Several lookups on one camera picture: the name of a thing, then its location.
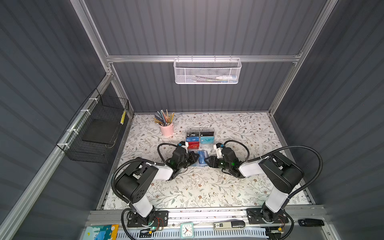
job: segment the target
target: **clock face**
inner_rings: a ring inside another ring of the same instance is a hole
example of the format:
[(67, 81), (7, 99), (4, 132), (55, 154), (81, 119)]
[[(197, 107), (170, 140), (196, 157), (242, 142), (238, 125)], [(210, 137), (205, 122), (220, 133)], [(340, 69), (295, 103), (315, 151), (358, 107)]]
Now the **clock face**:
[(185, 223), (181, 225), (181, 237), (193, 237), (193, 223)]

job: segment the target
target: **floral tablecloth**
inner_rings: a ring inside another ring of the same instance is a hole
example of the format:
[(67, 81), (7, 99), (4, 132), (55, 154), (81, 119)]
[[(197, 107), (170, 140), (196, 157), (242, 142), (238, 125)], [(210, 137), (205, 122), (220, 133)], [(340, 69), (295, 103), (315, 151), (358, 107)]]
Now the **floral tablecloth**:
[[(157, 153), (160, 143), (177, 144), (185, 140), (185, 129), (215, 129), (215, 143), (233, 139), (244, 143), (252, 158), (281, 147), (267, 113), (180, 114), (174, 117), (174, 135), (164, 137), (153, 115), (135, 115), (120, 163), (135, 157), (161, 162)], [(244, 160), (247, 152), (239, 144), (228, 143), (237, 157)], [(164, 146), (165, 159), (174, 147)], [(265, 174), (237, 179), (209, 167), (189, 167), (172, 181), (154, 180), (146, 195), (156, 208), (236, 207), (262, 205), (273, 185)], [(301, 191), (289, 204), (308, 204)], [(109, 191), (104, 209), (124, 209), (127, 204)]]

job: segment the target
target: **wall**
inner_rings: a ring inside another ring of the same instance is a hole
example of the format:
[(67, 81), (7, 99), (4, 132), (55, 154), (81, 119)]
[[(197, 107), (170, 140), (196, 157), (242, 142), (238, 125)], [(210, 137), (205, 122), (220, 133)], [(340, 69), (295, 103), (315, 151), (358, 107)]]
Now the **wall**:
[[(381, 235), (384, 213), (384, 1), (339, 1), (275, 114), (288, 144), (324, 158), (309, 187), (343, 239)], [(318, 166), (293, 151), (306, 180)]]
[[(0, 39), (2, 222), (105, 72), (69, 1), (0, 1)], [(15, 239), (57, 238), (34, 226), (74, 235), (107, 171), (64, 159)]]
[[(325, 0), (85, 2), (109, 55), (294, 55)], [(243, 63), (221, 86), (176, 85), (171, 63), (115, 67), (139, 113), (268, 110), (290, 64)]]
[(243, 63), (238, 84), (176, 84), (172, 63), (114, 63), (135, 112), (268, 110), (292, 63)]

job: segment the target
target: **analog clock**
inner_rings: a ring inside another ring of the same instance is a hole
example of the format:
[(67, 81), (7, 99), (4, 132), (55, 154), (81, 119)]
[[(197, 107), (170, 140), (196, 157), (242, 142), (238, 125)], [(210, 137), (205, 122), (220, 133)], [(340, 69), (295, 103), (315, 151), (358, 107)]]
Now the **analog clock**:
[(194, 237), (193, 233), (193, 223), (182, 223), (180, 226), (181, 238), (192, 238)]

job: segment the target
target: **white wire mesh basket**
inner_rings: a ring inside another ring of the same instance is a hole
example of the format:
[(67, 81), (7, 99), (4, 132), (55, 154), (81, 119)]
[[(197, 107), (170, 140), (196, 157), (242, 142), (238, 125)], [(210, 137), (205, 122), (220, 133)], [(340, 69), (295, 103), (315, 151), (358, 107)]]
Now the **white wire mesh basket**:
[(239, 58), (183, 57), (175, 58), (177, 84), (236, 84), (241, 61)]

